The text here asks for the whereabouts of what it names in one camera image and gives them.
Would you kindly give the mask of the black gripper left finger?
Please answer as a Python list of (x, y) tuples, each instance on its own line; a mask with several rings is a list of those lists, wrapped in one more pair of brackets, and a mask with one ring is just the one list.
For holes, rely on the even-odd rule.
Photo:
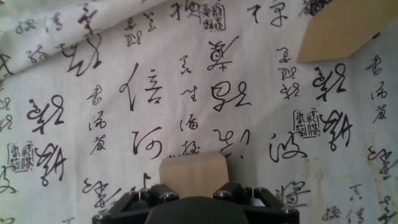
[(92, 224), (144, 224), (149, 213), (158, 205), (180, 198), (165, 184), (153, 185), (125, 193), (113, 206), (92, 217)]

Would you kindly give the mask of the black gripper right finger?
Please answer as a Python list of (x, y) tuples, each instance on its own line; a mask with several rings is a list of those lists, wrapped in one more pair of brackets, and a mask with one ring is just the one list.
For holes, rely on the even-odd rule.
[(299, 211), (285, 206), (264, 187), (243, 187), (227, 182), (213, 194), (213, 199), (237, 205), (248, 223), (299, 224)]

